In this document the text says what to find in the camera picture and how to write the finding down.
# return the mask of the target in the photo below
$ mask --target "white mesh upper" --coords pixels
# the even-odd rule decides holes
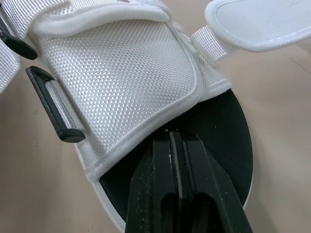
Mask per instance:
[[[196,64],[164,23],[117,21],[39,44],[86,128],[77,148],[89,179],[202,95]]]

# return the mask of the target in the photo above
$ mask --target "strap buckle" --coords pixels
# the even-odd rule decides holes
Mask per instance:
[[[78,143],[83,141],[86,137],[81,130],[67,128],[51,95],[49,94],[49,91],[45,86],[45,83],[55,80],[51,74],[38,67],[29,67],[26,69],[26,72],[55,128],[58,137],[62,141],[69,143]]]
[[[0,17],[0,38],[4,44],[12,51],[18,55],[25,57],[29,60],[34,60],[38,57],[37,52],[26,42],[21,39],[11,35],[7,26],[5,25],[3,19]]]

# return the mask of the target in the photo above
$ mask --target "black clamp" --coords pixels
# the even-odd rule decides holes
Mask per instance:
[[[193,134],[157,134],[131,182],[126,233],[251,233],[234,186]]]
[[[18,55],[29,60],[34,60],[38,57],[37,52],[26,42],[11,35],[2,18],[0,17],[0,38],[4,44]]]
[[[52,97],[50,96],[45,83],[54,80],[51,74],[38,67],[29,67],[26,69],[26,72],[56,130],[58,137],[62,141],[69,143],[78,143],[84,140],[86,137],[82,131],[67,128]]]

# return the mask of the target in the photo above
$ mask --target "tan surface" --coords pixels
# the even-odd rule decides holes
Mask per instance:
[[[206,1],[165,0],[188,34]],[[311,43],[221,62],[249,122],[254,183],[246,214],[255,233],[311,231]],[[73,146],[60,142],[21,72],[0,94],[0,232],[117,233]]]

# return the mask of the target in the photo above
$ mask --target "black footbed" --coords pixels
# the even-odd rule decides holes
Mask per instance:
[[[231,90],[197,104],[161,129],[194,133],[227,172],[244,205],[252,181],[253,152],[247,122]],[[146,149],[145,139],[100,178],[119,215],[126,221],[131,178]]]

